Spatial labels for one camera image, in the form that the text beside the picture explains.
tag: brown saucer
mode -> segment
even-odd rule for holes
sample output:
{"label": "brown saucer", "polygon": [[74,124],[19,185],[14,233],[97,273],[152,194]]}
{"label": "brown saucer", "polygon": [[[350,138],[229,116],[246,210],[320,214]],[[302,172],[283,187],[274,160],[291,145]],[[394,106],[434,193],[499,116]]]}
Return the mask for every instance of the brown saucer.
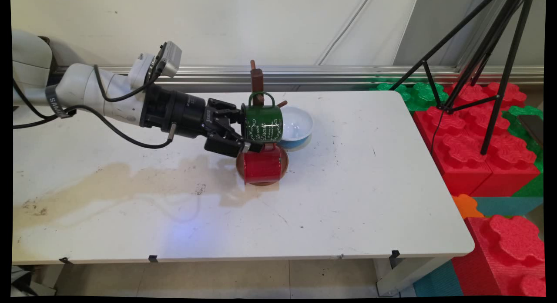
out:
{"label": "brown saucer", "polygon": [[[282,178],[284,177],[284,175],[286,174],[286,170],[288,169],[288,154],[286,154],[284,148],[281,148],[281,146],[278,144],[277,144],[277,148],[279,148],[280,150],[280,160],[281,160],[280,178]],[[243,153],[240,153],[240,155],[238,155],[238,157],[236,158],[236,170],[238,170],[238,173],[243,178]],[[258,182],[252,184],[257,186],[264,186],[264,185],[271,185],[273,183],[275,182]]]}

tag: table leg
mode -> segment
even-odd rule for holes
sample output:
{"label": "table leg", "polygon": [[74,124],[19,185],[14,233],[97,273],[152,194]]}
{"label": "table leg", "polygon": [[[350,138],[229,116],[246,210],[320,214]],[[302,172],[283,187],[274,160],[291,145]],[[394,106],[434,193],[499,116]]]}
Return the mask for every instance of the table leg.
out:
{"label": "table leg", "polygon": [[386,275],[380,276],[377,292],[379,296],[393,296],[450,260],[451,257],[406,258]]}

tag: red foam block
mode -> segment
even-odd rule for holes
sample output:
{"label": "red foam block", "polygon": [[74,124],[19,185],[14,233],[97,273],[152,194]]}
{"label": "red foam block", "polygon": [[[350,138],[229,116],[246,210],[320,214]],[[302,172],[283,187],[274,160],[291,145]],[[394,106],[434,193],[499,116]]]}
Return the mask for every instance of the red foam block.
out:
{"label": "red foam block", "polygon": [[[484,138],[491,118],[493,107],[478,105],[465,109],[467,111],[463,119],[466,121],[466,131],[470,136],[479,136]],[[503,118],[503,113],[500,111],[495,121],[495,128],[493,135],[507,135],[509,125],[511,124],[507,119]]]}
{"label": "red foam block", "polygon": [[[412,117],[414,118],[414,122],[416,123],[418,131],[422,135],[427,148],[431,148],[431,140],[433,138],[433,133],[439,124],[441,110],[432,106],[426,111],[414,112],[414,116]],[[465,126],[466,122],[457,115],[444,113],[439,130],[437,130],[437,134],[435,134],[435,139],[437,140],[437,138],[444,135],[466,134]]]}
{"label": "red foam block", "polygon": [[[450,95],[454,90],[455,85],[456,83],[453,83],[451,86],[445,87],[445,92]],[[487,97],[489,97],[489,95],[483,91],[483,87],[480,87],[477,84],[472,87],[470,82],[468,82],[464,85],[462,90],[458,93],[458,97],[454,100],[454,107],[473,103]]]}
{"label": "red foam block", "polygon": [[470,196],[513,196],[540,174],[534,165],[535,160],[536,154],[527,150],[526,142],[521,138],[493,136],[486,160],[492,174]]}
{"label": "red foam block", "polygon": [[452,263],[464,295],[545,296],[544,243],[521,216],[464,220],[476,244]]}
{"label": "red foam block", "polygon": [[[499,83],[491,82],[483,91],[489,96],[497,95],[499,91]],[[526,101],[526,95],[519,91],[519,87],[513,83],[507,83],[507,88],[505,88],[505,96],[503,96],[503,102],[501,103],[501,110],[507,111],[511,106],[518,106],[524,108],[524,102]]]}
{"label": "red foam block", "polygon": [[469,195],[491,175],[480,148],[477,140],[464,134],[436,138],[433,160],[452,195]]}
{"label": "red foam block", "polygon": [[[416,111],[414,122],[428,149],[439,123],[441,111],[430,107]],[[433,160],[452,195],[471,194],[491,170],[480,154],[480,144],[464,130],[466,122],[455,114],[443,115],[433,146]]]}

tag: tripod leg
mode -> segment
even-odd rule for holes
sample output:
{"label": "tripod leg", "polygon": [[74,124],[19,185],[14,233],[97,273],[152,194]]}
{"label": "tripod leg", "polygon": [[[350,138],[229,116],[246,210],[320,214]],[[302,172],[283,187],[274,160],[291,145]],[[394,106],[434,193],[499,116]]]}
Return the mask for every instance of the tripod leg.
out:
{"label": "tripod leg", "polygon": [[523,9],[520,12],[517,29],[515,30],[511,48],[509,49],[509,56],[507,57],[505,69],[503,70],[503,77],[501,78],[501,83],[499,84],[499,91],[497,91],[498,98],[495,100],[495,105],[493,107],[493,110],[491,111],[489,125],[487,126],[486,136],[483,139],[481,150],[482,155],[487,154],[487,149],[489,148],[489,142],[491,141],[493,129],[495,128],[495,122],[497,121],[497,116],[499,115],[499,109],[501,109],[501,103],[503,102],[503,97],[505,96],[505,89],[507,89],[507,83],[509,82],[509,76],[515,62],[515,57],[517,56],[517,50],[519,49],[520,39],[523,35],[524,27],[526,26],[526,21],[528,19],[528,13],[530,12],[532,1],[533,0],[524,0]]}
{"label": "tripod leg", "polygon": [[439,94],[437,93],[437,88],[435,87],[435,83],[433,82],[433,75],[431,75],[431,71],[429,70],[429,65],[427,61],[422,61],[423,68],[426,71],[427,79],[429,81],[429,86],[431,87],[431,91],[433,91],[433,96],[435,97],[435,102],[437,103],[437,108],[441,107],[441,100],[439,99]]}
{"label": "tripod leg", "polygon": [[[517,5],[517,7],[515,7],[515,9],[511,12],[511,15],[513,15],[517,11],[517,9],[522,5],[523,2],[524,2],[524,0],[521,0],[521,2]],[[507,18],[507,20],[503,24],[503,27],[507,27],[510,20],[511,20],[511,17]],[[491,56],[491,53],[493,53],[493,49],[495,49],[495,46],[499,42],[499,39],[501,39],[501,36],[503,35],[503,32],[504,32],[504,30],[501,30],[501,33],[498,35],[498,37],[495,39],[493,44],[489,47],[486,55],[483,57],[482,62],[480,63],[480,67],[478,68],[478,70],[476,71],[476,74],[474,75],[474,77],[472,78],[472,81],[470,82],[470,85],[472,87],[474,85],[476,85],[476,82],[478,82],[478,79],[480,78],[480,75],[482,74],[483,69],[487,65],[487,61],[489,61],[489,57]]]}
{"label": "tripod leg", "polygon": [[503,5],[503,8],[499,12],[499,15],[497,15],[497,18],[495,19],[495,21],[491,25],[491,27],[490,27],[489,31],[487,32],[486,36],[483,38],[482,43],[480,43],[478,49],[474,53],[474,56],[470,60],[470,63],[468,63],[468,65],[465,67],[460,79],[458,79],[458,82],[455,85],[455,87],[454,87],[454,89],[451,93],[451,96],[449,96],[449,99],[445,103],[446,107],[449,107],[449,108],[452,107],[452,105],[454,104],[454,100],[456,99],[458,93],[462,90],[466,81],[468,81],[468,79],[470,78],[470,75],[472,74],[472,71],[474,71],[476,69],[476,67],[477,67],[478,63],[480,62],[481,58],[485,55],[485,53],[487,51],[487,48],[491,45],[491,43],[493,41],[493,38],[497,36],[497,33],[499,32],[499,29],[501,29],[501,30],[505,29],[504,27],[501,27],[501,25],[503,23],[505,23],[505,20],[507,19],[507,16],[510,16],[510,12],[513,10],[513,7],[517,3],[519,3],[519,0],[507,0],[505,2],[505,5]]}
{"label": "tripod leg", "polygon": [[483,0],[474,10],[472,10],[469,15],[467,15],[459,24],[457,24],[457,26],[454,27],[451,32],[449,32],[441,41],[439,41],[437,45],[435,45],[430,51],[428,51],[427,54],[422,57],[422,59],[420,59],[414,66],[412,66],[412,68],[410,68],[410,70],[406,72],[400,78],[400,80],[398,80],[390,88],[390,90],[394,91],[399,85],[406,81],[406,79],[408,79],[408,77],[410,77],[412,73],[414,73],[422,65],[422,61],[427,61],[432,55],[435,54],[435,52],[439,51],[439,49],[443,47],[443,45],[445,45],[447,41],[449,41],[455,34],[457,34],[460,29],[462,29],[467,23],[469,23],[470,20],[472,20],[478,13],[480,13],[480,11],[482,11],[483,8],[485,8],[485,6],[487,6],[491,1],[493,0]]}

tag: floor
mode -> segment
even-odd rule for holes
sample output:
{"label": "floor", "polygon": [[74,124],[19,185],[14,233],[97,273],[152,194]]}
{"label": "floor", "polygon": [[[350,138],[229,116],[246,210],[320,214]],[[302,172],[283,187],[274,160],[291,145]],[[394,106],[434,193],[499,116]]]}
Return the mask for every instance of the floor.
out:
{"label": "floor", "polygon": [[372,259],[65,265],[56,295],[367,298],[376,282]]}

